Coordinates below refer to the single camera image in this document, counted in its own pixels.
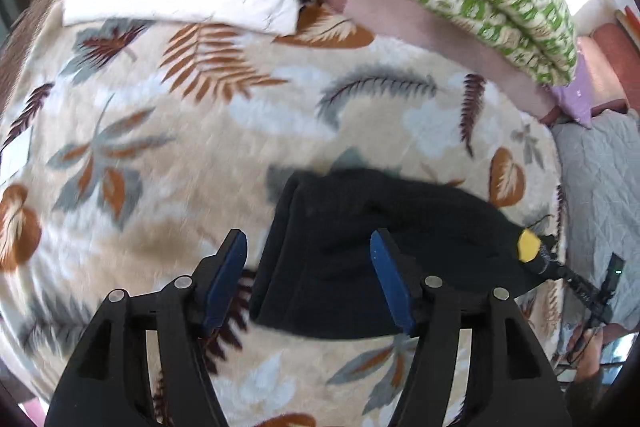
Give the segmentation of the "person's right hand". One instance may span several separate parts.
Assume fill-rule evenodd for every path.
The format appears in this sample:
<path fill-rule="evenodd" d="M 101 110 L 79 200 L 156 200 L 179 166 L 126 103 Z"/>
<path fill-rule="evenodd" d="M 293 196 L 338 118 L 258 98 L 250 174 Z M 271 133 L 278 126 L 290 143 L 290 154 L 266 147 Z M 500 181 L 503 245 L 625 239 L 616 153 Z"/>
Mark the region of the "person's right hand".
<path fill-rule="evenodd" d="M 600 373 L 603 329 L 584 329 L 580 325 L 574 329 L 568 340 L 567 351 L 573 352 L 570 364 L 575 367 L 574 384 L 580 384 Z"/>

